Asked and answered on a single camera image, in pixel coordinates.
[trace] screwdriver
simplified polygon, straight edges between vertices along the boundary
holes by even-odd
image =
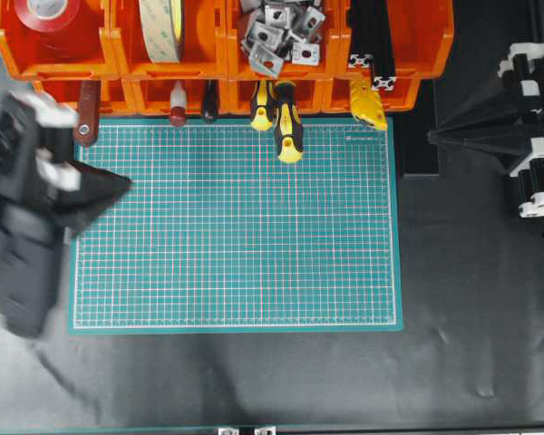
[[[274,85],[268,80],[259,81],[250,101],[250,125],[252,128],[258,131],[270,130],[274,126],[275,110]]]
[[[277,118],[274,130],[277,155],[280,161],[296,163],[305,152],[304,135],[298,109],[296,107],[296,86],[291,81],[277,82]]]
[[[181,81],[176,81],[170,95],[170,123],[173,127],[183,127],[187,117],[185,110],[188,108],[188,94],[183,89]]]
[[[201,100],[201,118],[207,124],[213,124],[219,115],[218,81],[206,81],[206,89]]]
[[[369,127],[387,131],[387,119],[384,117],[383,103],[378,90],[374,90],[368,78],[349,82],[351,91],[351,114]]]

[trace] cutting mat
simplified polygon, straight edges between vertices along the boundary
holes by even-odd
[[[286,165],[246,120],[105,121],[79,159],[134,186],[73,243],[71,332],[401,329],[392,134],[305,126]]]

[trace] screwdriver handle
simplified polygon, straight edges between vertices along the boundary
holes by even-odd
[[[277,119],[274,138],[277,155],[285,163],[296,163],[305,152],[305,129],[296,107],[296,86],[290,81],[277,82],[275,93]]]
[[[77,111],[79,124],[73,131],[74,139],[84,147],[90,147],[99,138],[99,110],[101,108],[101,82],[84,81]]]
[[[276,101],[274,85],[268,80],[261,80],[250,101],[250,125],[254,130],[268,131],[274,126]]]
[[[208,80],[201,101],[201,118],[207,124],[213,124],[219,115],[218,81]]]
[[[383,103],[379,90],[374,90],[367,77],[353,79],[349,82],[351,91],[351,114],[369,127],[379,131],[387,131],[387,119],[384,116]]]

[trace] orange storage bin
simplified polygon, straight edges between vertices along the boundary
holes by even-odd
[[[348,67],[352,31],[347,15],[351,0],[340,1],[341,48],[336,77],[368,74],[366,69]],[[452,0],[387,0],[387,4],[397,75],[440,77],[453,43]]]
[[[293,65],[285,62],[279,78],[283,79],[329,79],[335,75],[340,45],[339,0],[323,0],[326,20],[321,35],[321,58],[318,66]],[[244,35],[238,34],[238,20],[242,16],[239,0],[228,0],[228,76],[231,80],[257,80],[261,74],[253,72],[248,57],[242,53],[240,42]]]
[[[88,0],[92,9],[92,31],[96,34],[84,38],[98,42],[98,46],[85,56],[66,56],[49,46],[49,37],[28,29],[18,19],[15,0],[0,0],[0,53],[5,66],[14,79],[82,80],[118,79],[109,37],[110,0]]]
[[[77,108],[82,81],[34,82],[37,92],[48,92],[55,100]],[[101,83],[101,115],[133,115],[136,112],[131,84],[122,80]]]
[[[121,76],[129,79],[225,78],[228,74],[226,0],[185,2],[181,63],[151,63],[137,0],[111,0],[111,35]]]
[[[249,115],[250,100],[256,88],[256,81],[230,80],[229,112],[234,115]],[[323,104],[324,83],[320,80],[295,80],[296,104],[303,115],[320,113]]]
[[[131,81],[137,112],[141,115],[169,115],[170,94],[175,80],[137,80]],[[206,87],[205,80],[184,80],[183,87],[188,97],[187,114],[199,115],[201,101]],[[219,114],[229,113],[228,82],[218,81]]]
[[[415,105],[421,79],[399,77],[393,91],[381,91],[385,111],[409,111]],[[333,79],[324,82],[324,113],[348,113],[351,111],[350,87],[348,80]]]

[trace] wooden handle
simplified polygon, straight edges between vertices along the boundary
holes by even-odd
[[[84,81],[79,95],[79,124],[74,129],[74,139],[90,147],[99,138],[99,109],[101,108],[101,82]]]

